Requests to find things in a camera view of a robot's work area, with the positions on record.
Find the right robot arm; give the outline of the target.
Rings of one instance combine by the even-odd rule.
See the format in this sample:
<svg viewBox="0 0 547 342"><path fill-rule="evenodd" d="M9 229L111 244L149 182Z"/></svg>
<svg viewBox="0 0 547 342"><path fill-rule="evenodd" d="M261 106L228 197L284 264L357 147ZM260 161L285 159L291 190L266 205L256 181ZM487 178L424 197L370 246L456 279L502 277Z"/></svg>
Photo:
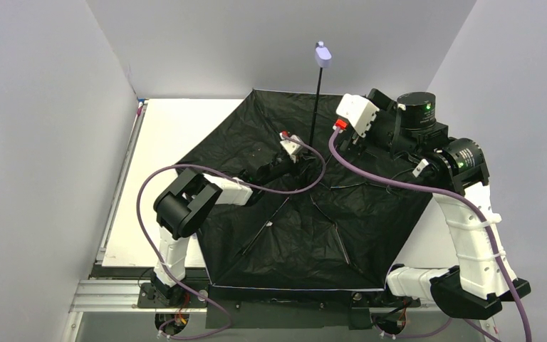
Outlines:
<svg viewBox="0 0 547 342"><path fill-rule="evenodd" d="M335 137L349 130L350 145L369 142L417 163L410 181L374 175L347 160L341 164L366 179L431 194L454 245L457 265L398 266L386 277L388 289L395 296L432 301L452 318L486 320L508 301L522 310L521 300L531 286L517 277L501 245L496 228L501 216L491 208L483 151L473 140L451 137L435 110L433 93L412 92L391 99L373 89L368 95L343 95L335 111Z"/></svg>

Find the lilac umbrella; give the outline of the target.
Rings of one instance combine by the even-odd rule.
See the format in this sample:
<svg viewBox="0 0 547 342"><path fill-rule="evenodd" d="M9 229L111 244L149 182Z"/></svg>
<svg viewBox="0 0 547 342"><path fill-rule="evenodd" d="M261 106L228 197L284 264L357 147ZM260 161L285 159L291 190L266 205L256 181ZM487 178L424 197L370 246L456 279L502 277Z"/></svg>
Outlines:
<svg viewBox="0 0 547 342"><path fill-rule="evenodd" d="M380 289L431 195L388 188L339 164L328 141L341 97L253 90L183 164L254 182L281 152L288 130L312 140L326 159L308 156L295 174L267 184L251 206L217 205L198 234L219 287Z"/></svg>

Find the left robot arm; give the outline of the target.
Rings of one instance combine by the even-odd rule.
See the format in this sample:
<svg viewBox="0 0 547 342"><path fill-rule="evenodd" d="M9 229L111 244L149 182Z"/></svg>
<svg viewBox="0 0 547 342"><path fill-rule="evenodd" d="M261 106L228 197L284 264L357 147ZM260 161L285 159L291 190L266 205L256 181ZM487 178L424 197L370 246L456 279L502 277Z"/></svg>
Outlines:
<svg viewBox="0 0 547 342"><path fill-rule="evenodd" d="M217 205L251 206L263 193L294 195L306 192L321 181L325 168L317 178L296 190L276 190L270 182L298 171L300 160L284 157L258 169L256 175L232 177L209 167L177 164L167 170L180 173L156 198L152 206L160 227L160 240L153 247L157 266L151 276L152 285L166 297L182 286L186 277L184 265L189 238L197 233Z"/></svg>

